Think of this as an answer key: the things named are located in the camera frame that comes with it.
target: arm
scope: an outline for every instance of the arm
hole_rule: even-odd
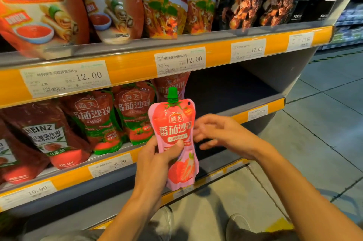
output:
[[[144,226],[161,205],[161,193],[168,177],[169,162],[184,148],[182,140],[169,150],[156,154],[153,136],[138,154],[134,191],[121,212],[98,241],[137,240]]]
[[[302,241],[363,241],[363,230],[311,185],[269,143],[230,117],[205,115],[195,123],[194,140],[212,139],[205,150],[224,146],[255,160],[270,179]]]

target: pink ketchup pouch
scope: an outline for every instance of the pink ketchup pouch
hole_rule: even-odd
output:
[[[179,100],[177,88],[169,87],[168,101],[154,103],[148,114],[159,153],[168,150],[177,140],[184,142],[183,151],[169,169],[166,186],[174,191],[193,184],[199,172],[193,143],[194,102],[190,99]]]

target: hand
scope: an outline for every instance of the hand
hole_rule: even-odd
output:
[[[157,139],[153,136],[140,150],[136,163],[135,187],[131,199],[141,200],[151,218],[161,205],[161,193],[168,177],[169,163],[177,158],[184,148],[178,140],[167,151],[158,154]]]
[[[227,147],[248,160],[256,160],[259,151],[269,147],[269,143],[248,131],[231,117],[207,114],[194,123],[193,139],[200,142],[212,139],[199,146],[201,150],[216,146]]]

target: person's left hand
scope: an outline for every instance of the person's left hand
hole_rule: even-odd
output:
[[[146,143],[138,154],[136,163],[135,187],[132,198],[141,200],[148,207],[151,218],[161,205],[161,193],[168,177],[169,163],[177,158],[184,148],[182,140],[178,140],[167,151],[158,154],[155,136]]]

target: spring roll image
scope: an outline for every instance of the spring roll image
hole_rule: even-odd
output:
[[[39,8],[45,15],[49,16],[51,19],[57,22],[58,25],[61,26],[63,29],[71,28],[72,19],[66,12],[62,11],[56,5],[47,6],[40,4]]]
[[[127,12],[123,9],[121,2],[117,0],[105,0],[107,7],[115,14],[116,18],[121,21],[126,21]]]
[[[70,29],[63,29],[54,20],[52,20],[49,16],[43,15],[42,18],[41,18],[41,22],[51,26],[54,29],[54,31],[56,32],[56,34],[60,38],[64,39],[65,41],[70,42],[70,40],[72,39],[71,30]]]
[[[73,35],[76,35],[79,32],[78,24],[76,22],[74,22],[74,21],[72,21],[72,28],[71,28],[71,30],[72,30],[72,34]]]
[[[126,21],[119,20],[108,7],[105,8],[104,12],[111,17],[112,22],[119,31],[124,32],[126,30]]]

